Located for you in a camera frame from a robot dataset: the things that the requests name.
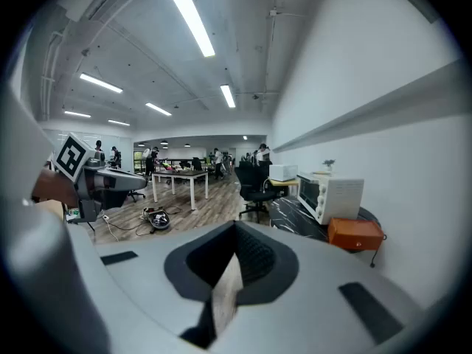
microwave oven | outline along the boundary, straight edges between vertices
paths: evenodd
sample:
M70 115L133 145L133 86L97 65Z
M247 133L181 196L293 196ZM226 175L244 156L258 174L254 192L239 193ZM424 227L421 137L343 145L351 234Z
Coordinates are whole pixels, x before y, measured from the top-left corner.
M331 218L357 219L364 180L333 174L300 173L298 200L319 224Z

ceiling light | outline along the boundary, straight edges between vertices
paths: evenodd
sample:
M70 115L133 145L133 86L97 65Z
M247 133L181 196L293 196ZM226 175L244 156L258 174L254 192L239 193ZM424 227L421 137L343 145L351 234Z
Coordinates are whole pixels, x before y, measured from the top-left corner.
M118 122L118 121L113 121L111 119L108 120L110 123L116 123L117 125L123 125L123 126L129 126L129 123L124 123L124 122Z
M208 38L207 31L205 30L203 22L198 15L197 8L193 4L193 0L173 0L180 13L183 15L185 22L190 28L197 44L200 46L201 52L203 52L204 57L213 56L215 50L213 49L212 43Z
M171 113L169 113L168 111L165 111L161 108L158 108L156 105L153 105L152 103L147 103L146 106L148 108L151 108L151 109L154 109L154 110L157 110L159 113L163 113L165 115L172 115Z
M224 94L224 98L226 98L226 102L228 103L228 106L230 108L235 108L235 101L233 100L233 96L231 95L231 91L229 90L229 85L226 84L224 86L221 86L221 91Z
M64 111L65 114L70 114L70 115L78 115L79 117L86 117L90 118L88 114L81 114L81 113L75 113L73 111Z
M123 90L118 88L117 86L113 86L111 84L106 83L105 81L101 81L96 79L95 77L88 76L87 74L81 74L80 78L82 80L90 81L93 84L97 84L98 86L102 86L103 88L110 89L111 91L115 91L116 93L121 93Z

white table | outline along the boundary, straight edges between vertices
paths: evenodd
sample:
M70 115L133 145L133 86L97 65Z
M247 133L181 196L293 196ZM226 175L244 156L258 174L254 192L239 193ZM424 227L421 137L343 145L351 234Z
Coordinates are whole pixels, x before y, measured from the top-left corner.
M176 194L176 187L174 184L175 178L183 178L190 180L190 200L192 204L192 210L195 209L195 179L198 177L205 176L205 199L208 199L208 172L204 170L182 170L180 172L176 170L160 170L153 172L153 194L154 202L157 202L157 190L156 190L156 178L161 182L161 177L170 177L172 180L172 194Z

small plant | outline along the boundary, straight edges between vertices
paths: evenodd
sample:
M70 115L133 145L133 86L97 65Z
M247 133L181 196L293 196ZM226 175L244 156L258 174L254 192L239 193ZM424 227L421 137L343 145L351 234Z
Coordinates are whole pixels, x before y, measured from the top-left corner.
M323 162L323 165L326 165L327 167L331 168L331 165L333 165L335 161L336 160L325 160Z

